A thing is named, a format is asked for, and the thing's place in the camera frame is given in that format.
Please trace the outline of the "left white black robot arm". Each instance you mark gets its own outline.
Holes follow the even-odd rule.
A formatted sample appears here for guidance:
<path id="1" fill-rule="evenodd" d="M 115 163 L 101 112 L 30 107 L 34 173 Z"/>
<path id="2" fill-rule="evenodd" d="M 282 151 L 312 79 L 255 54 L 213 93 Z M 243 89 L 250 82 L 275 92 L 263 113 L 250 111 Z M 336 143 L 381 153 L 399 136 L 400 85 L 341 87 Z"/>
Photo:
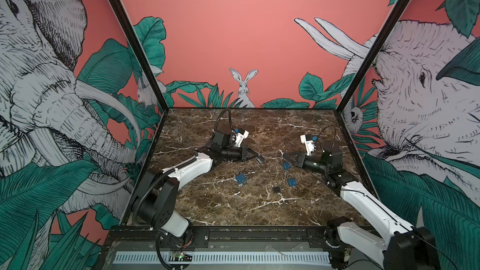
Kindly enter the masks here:
<path id="1" fill-rule="evenodd" d="M 178 192 L 191 181 L 215 169 L 222 162 L 242 163 L 265 159 L 243 144 L 249 135 L 244 129 L 230 132 L 216 130 L 211 139 L 194 155 L 175 166 L 148 171 L 132 196 L 133 225 L 140 221 L 155 230 L 170 234 L 183 243 L 192 238 L 192 224 L 175 211 Z"/>

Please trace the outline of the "blue padlock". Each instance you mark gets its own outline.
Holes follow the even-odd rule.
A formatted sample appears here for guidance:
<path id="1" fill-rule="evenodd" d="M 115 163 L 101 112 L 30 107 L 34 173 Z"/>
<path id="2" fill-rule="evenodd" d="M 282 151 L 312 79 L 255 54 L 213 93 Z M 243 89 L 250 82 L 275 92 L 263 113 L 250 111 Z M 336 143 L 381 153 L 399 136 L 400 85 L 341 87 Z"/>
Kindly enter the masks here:
<path id="1" fill-rule="evenodd" d="M 291 163 L 288 160 L 282 159 L 282 167 L 285 170 L 289 170 L 292 166 L 291 166 Z"/>
<path id="2" fill-rule="evenodd" d="M 239 186 L 243 186 L 247 183 L 247 177 L 245 174 L 239 174 L 236 176 L 236 181 Z"/>
<path id="3" fill-rule="evenodd" d="M 298 185 L 296 179 L 295 179 L 294 177 L 292 177 L 292 176 L 287 179 L 287 183 L 288 183 L 288 185 L 289 185 L 290 187 L 292 187 L 292 188 L 293 188 L 293 187 L 296 187 L 296 186 Z"/>

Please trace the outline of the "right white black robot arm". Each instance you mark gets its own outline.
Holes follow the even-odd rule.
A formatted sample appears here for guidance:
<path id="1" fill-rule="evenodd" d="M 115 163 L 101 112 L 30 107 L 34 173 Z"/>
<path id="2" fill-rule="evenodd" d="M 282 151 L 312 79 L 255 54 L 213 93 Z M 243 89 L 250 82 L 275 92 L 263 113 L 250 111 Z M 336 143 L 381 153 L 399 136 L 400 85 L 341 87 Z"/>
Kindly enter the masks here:
<path id="1" fill-rule="evenodd" d="M 285 160 L 312 173 L 343 201 L 349 203 L 376 230 L 369 232 L 347 217 L 328 221 L 324 240 L 331 248 L 350 245 L 361 251 L 382 270 L 438 270 L 441 251 L 425 227 L 414 227 L 372 195 L 343 166 L 343 152 L 337 142 L 322 144 L 321 156 L 315 155 L 315 142 L 310 135 L 301 137 L 306 152 L 287 152 Z"/>

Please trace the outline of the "blue padlock front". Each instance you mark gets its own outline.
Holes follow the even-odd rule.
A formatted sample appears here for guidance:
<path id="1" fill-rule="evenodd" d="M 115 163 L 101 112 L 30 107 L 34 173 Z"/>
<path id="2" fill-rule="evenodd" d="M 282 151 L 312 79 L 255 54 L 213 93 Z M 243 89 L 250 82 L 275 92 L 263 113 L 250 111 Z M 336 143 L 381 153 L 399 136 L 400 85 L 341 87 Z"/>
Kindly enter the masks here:
<path id="1" fill-rule="evenodd" d="M 292 188 L 293 188 L 293 187 L 296 187 L 296 186 L 298 185 L 296 179 L 295 179 L 294 177 L 292 177 L 292 176 L 287 179 L 287 183 L 288 183 L 288 185 L 289 185 L 290 187 L 292 187 Z"/>

